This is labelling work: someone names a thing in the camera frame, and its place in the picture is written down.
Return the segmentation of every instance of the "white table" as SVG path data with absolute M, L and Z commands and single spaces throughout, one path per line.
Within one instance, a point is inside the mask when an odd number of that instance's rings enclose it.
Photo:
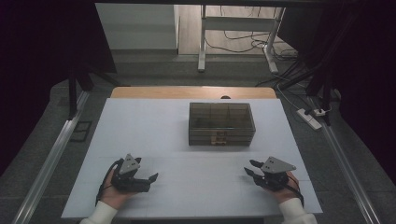
M 250 103 L 256 133 L 249 147 L 190 147 L 190 102 Z M 265 217 L 278 215 L 275 199 L 244 167 L 273 156 L 297 167 L 305 210 L 321 213 L 278 99 L 107 99 L 62 217 L 88 217 L 108 167 L 127 153 L 141 157 L 137 178 L 159 173 L 147 193 L 118 212 L 130 219 Z

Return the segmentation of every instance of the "gray floor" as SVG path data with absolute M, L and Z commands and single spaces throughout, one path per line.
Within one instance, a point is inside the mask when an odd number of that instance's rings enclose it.
M 244 86 L 254 87 L 259 81 L 272 78 L 262 56 L 209 56 L 205 73 L 197 72 L 197 56 L 177 56 L 172 53 L 115 52 L 118 68 L 116 80 L 133 86 Z M 278 62 L 279 70 L 285 71 L 291 62 Z M 91 122 L 87 132 L 75 132 L 66 146 L 56 170 L 45 189 L 30 223 L 77 223 L 61 219 L 68 195 L 77 178 L 79 167 L 92 139 L 96 124 L 106 98 L 114 86 L 92 75 L 95 87 L 84 107 L 79 121 Z M 293 86 L 284 93 L 298 107 L 306 106 L 304 89 Z M 365 223 L 359 205 L 330 150 L 322 131 L 315 132 L 296 115 L 295 107 L 277 92 L 282 100 L 297 145 L 303 156 L 323 214 L 317 215 L 318 223 Z M 367 190 L 383 223 L 396 223 L 396 188 L 385 175 L 368 148 L 342 120 L 338 102 L 332 103 L 331 122 L 357 176 Z M 51 100 L 35 130 L 24 144 L 17 158 L 0 179 L 0 223 L 10 223 L 15 217 L 25 195 L 35 180 L 40 167 L 47 158 L 68 115 L 67 82 L 53 87 Z M 265 223 L 280 223 L 281 217 L 267 217 Z M 129 223 L 115 220 L 114 223 Z M 173 223 L 187 223 L 180 220 Z M 262 223 L 250 220 L 199 220 L 189 223 Z

